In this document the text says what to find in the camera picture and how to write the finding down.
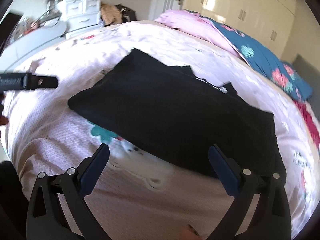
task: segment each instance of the metal screw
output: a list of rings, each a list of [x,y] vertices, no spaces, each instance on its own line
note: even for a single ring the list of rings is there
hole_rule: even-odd
[[[278,173],[274,173],[272,174],[272,176],[275,178],[275,179],[279,179],[280,178],[280,175]]]
[[[44,176],[45,176],[45,173],[44,173],[44,172],[40,172],[40,173],[38,174],[38,178],[39,178],[39,179],[42,179]]]
[[[69,175],[72,175],[72,174],[74,174],[76,172],[76,169],[75,168],[70,168],[69,170],[67,170],[67,173],[69,174]]]
[[[250,175],[251,174],[251,171],[249,169],[243,169],[242,173],[244,175]]]

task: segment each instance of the headboard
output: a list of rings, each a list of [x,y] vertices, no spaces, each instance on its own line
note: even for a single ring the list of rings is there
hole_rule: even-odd
[[[311,104],[317,119],[320,120],[320,70],[305,61],[299,54],[292,65],[297,73],[312,87],[313,94],[308,102]]]

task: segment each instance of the dresser drawer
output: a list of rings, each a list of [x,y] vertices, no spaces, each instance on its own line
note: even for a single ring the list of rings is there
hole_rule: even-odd
[[[62,17],[71,17],[82,14],[84,0],[64,0],[57,4],[58,10],[62,13]]]
[[[84,0],[83,12],[97,12],[100,11],[100,0]]]
[[[82,14],[68,19],[68,32],[96,25],[100,20],[100,12]]]

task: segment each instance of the finger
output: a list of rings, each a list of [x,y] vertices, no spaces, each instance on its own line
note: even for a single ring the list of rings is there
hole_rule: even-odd
[[[188,225],[181,231],[179,240],[201,240],[201,237],[192,226]]]
[[[9,122],[9,119],[4,117],[4,116],[1,116],[0,118],[0,125],[6,125],[7,123]]]

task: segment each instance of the folded black clothing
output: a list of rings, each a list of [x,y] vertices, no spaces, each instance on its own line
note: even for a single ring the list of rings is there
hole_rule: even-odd
[[[177,166],[214,175],[208,149],[217,144],[240,167],[261,176],[278,172],[285,182],[273,114],[248,105],[234,89],[223,93],[195,78],[188,68],[164,65],[133,49],[92,88],[71,97],[68,105],[90,122]]]

